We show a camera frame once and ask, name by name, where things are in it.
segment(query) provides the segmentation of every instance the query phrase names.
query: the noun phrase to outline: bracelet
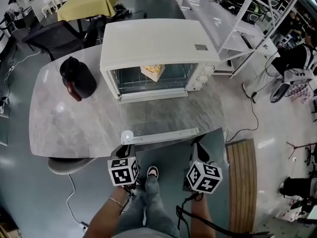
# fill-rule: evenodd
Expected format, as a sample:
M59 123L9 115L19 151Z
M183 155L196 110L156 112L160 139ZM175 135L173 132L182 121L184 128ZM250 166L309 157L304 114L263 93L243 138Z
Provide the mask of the bracelet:
M116 202L118 205L120 205L120 207L122 208L122 205L120 204L120 202L118 200L115 200L113 197L108 196L107 199L112 200L113 202Z

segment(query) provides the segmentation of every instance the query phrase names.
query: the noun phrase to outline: black office chair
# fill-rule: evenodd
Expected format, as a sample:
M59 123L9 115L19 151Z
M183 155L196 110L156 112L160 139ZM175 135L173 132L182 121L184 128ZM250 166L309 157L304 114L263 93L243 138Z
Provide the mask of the black office chair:
M30 33L22 41L42 49L49 54L51 61L54 61L75 51L94 46L97 35L95 20L83 34L78 33L70 24L62 20Z

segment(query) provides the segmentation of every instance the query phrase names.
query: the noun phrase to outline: table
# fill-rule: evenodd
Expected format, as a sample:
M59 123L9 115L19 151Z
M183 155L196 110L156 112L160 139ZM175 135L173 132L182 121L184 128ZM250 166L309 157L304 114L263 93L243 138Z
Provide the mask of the table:
M213 78L188 97L119 104L100 72L102 46L74 52L45 65L32 94L29 137L34 155L57 158L107 157L121 145L121 133L134 136L198 128L201 134L223 126L220 97ZM81 102L63 85L60 65L70 56L84 62L97 82ZM153 149L174 142L138 146Z
M113 6L118 0L68 0L57 11L58 21L75 20L96 15L111 16L115 15Z

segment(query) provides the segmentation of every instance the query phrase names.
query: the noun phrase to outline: concrete floor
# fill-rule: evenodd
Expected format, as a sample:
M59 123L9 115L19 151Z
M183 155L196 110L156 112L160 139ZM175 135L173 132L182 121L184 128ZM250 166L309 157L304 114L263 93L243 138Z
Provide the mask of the concrete floor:
M183 18L177 4L171 0L119 2L134 11L147 11L148 18ZM142 13L134 14L132 18L142 18ZM27 46L19 49L15 63L29 54L31 50ZM3 80L8 70L7 62L2 63L0 80ZM38 55L20 64L13 73L10 119L0 118L1 129L8 130L9 143L8 147L0 145L0 204L16 221L24 238L81 237L82 231L73 222L66 207L66 198L71 192L68 177L50 172L47 159L32 155L29 146L28 117L32 90L39 70L48 62L46 55ZM263 69L263 65L258 60L256 62L248 65L234 79L230 80L225 76L210 79L217 86L225 122L232 130L231 134L242 128L256 126L250 101L241 90L243 78L251 80ZM0 92L6 94L6 86L0 84ZM291 148L285 142L299 145L316 140L317 127L312 123L314 115L310 114L311 109L311 106L304 106L298 100L291 102L290 99L283 98L280 102L271 104L268 99L263 99L254 105L254 111L259 118L259 129L253 132L243 131L236 137L237 140L253 137L255 141L258 168L256 224L274 215L280 207L288 203L287 199L277 193L279 183L291 175L293 169L293 162L287 159ZM186 195L175 185L180 185L181 171L187 167L189 154L188 146L180 144L138 155L144 169L150 162L160 167L163 174L160 181L162 198L174 219L174 208ZM296 157L292 177L307 176L304 150L298 149ZM113 189L106 161L106 158L100 158L73 175L77 191L70 200L70 206L80 221L89 222ZM209 202L214 222L222 227L228 224L225 196L227 192L223 188L217 198Z

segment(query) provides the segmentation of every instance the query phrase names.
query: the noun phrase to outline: gray floor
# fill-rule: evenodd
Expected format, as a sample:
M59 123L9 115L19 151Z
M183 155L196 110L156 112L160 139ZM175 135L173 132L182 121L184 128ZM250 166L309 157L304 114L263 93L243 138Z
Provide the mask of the gray floor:
M148 18L183 18L176 2L172 0L119 2L134 11L145 10ZM137 13L132 18L142 16L142 13ZM13 53L14 50L7 56L8 59ZM14 64L31 53L27 46L22 47L16 53ZM72 190L68 177L50 172L47 159L32 155L29 146L28 116L32 90L40 68L48 62L45 54L37 55L17 66L12 74L14 82L9 98L10 118L0 118L1 129L8 131L8 147L0 145L0 205L13 217L24 238L77 238L83 233L73 222L66 207L66 199ZM5 60L1 65L0 80L3 80L8 68L8 61ZM7 87L2 84L0 86L0 92L5 95ZM221 161L221 167L226 168L223 150L219 146L223 143L222 134L213 135L207 143L213 147L218 144L213 158ZM161 195L169 215L175 220L175 206L181 204L187 195L182 192L181 186L183 170L188 167L190 152L188 144L182 143L138 154L143 170L150 164L158 165ZM77 191L70 200L70 206L78 220L88 223L113 190L107 170L107 159L100 158L92 162L72 177ZM227 193L228 186L224 182L217 193L209 198L214 222L225 228L228 225Z

